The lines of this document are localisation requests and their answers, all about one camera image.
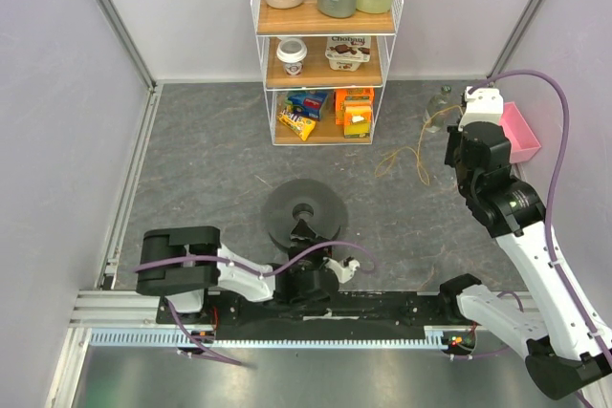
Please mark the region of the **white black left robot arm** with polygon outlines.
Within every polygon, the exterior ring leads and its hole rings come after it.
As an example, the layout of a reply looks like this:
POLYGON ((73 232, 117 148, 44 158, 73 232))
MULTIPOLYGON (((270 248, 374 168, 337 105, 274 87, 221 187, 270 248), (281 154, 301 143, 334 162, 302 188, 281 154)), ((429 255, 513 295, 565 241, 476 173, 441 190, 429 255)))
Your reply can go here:
POLYGON ((327 302, 339 291, 341 266, 330 240, 299 217, 288 231, 283 265, 258 264, 221 243, 214 226, 157 229, 145 233, 136 293, 165 299, 189 325, 207 320, 212 288, 280 310, 327 302))

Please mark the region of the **black cable spool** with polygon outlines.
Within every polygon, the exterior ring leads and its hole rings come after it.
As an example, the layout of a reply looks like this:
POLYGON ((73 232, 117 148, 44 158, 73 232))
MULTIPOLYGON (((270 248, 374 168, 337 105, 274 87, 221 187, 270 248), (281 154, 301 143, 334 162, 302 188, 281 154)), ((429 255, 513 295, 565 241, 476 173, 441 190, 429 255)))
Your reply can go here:
POLYGON ((325 183, 295 179, 275 188, 261 209, 262 222, 273 244, 287 253, 290 231, 299 219, 317 234, 336 240, 348 225, 343 200, 325 183))

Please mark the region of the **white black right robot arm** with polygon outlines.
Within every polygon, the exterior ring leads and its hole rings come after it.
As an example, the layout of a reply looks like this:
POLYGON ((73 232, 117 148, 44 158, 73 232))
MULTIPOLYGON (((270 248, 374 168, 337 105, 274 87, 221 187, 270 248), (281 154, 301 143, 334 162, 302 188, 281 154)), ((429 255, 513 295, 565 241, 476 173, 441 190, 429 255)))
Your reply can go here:
POLYGON ((524 360, 536 387, 559 400, 610 375, 611 329, 562 256, 542 200, 513 174, 510 155, 497 124, 448 128, 445 163, 458 191, 513 262, 541 317, 505 304, 471 274, 441 285, 437 310, 449 325, 468 320, 488 329, 524 360))

